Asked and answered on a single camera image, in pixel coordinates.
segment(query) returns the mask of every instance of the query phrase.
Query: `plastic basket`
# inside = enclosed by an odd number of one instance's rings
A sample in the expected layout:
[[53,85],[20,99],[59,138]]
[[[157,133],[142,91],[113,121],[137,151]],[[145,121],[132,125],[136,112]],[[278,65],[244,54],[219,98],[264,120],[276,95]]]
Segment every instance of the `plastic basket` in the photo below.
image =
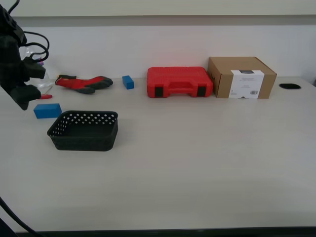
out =
[[59,150],[108,151],[118,132],[118,114],[112,111],[66,111],[47,134]]

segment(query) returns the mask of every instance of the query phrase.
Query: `blue block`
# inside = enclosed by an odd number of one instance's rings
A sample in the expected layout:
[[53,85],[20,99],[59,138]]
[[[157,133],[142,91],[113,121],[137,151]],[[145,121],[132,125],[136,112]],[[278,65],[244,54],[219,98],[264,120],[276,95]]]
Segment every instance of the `blue block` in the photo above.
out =
[[134,81],[130,76],[123,76],[123,84],[126,89],[134,89]]
[[38,119],[57,118],[61,114],[59,104],[41,104],[36,105],[34,113]]

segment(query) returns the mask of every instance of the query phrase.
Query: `white wall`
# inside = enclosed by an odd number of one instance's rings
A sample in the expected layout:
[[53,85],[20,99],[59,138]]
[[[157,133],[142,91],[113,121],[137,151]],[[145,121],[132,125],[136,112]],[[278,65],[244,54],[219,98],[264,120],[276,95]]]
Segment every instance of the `white wall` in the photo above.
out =
[[[145,77],[149,67],[207,66],[209,56],[257,56],[279,76],[316,77],[315,17],[17,18],[51,42],[51,77]],[[28,36],[29,40],[37,38]]]

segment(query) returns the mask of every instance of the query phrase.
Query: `red plastic toolbox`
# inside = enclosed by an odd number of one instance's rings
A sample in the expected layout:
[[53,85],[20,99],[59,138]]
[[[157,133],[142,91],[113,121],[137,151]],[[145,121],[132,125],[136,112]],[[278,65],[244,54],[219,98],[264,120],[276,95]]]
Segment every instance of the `red plastic toolbox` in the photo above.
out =
[[149,68],[147,94],[151,98],[186,93],[193,97],[212,94],[213,82],[203,67]]

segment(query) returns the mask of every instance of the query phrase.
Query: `work glove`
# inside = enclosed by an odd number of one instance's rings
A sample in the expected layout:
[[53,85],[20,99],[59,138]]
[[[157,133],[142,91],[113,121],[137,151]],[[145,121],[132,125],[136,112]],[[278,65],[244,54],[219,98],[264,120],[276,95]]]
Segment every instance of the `work glove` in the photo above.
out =
[[113,81],[107,77],[96,77],[89,80],[77,79],[76,76],[59,75],[56,85],[70,88],[79,93],[93,94],[95,90],[104,89],[113,84]]

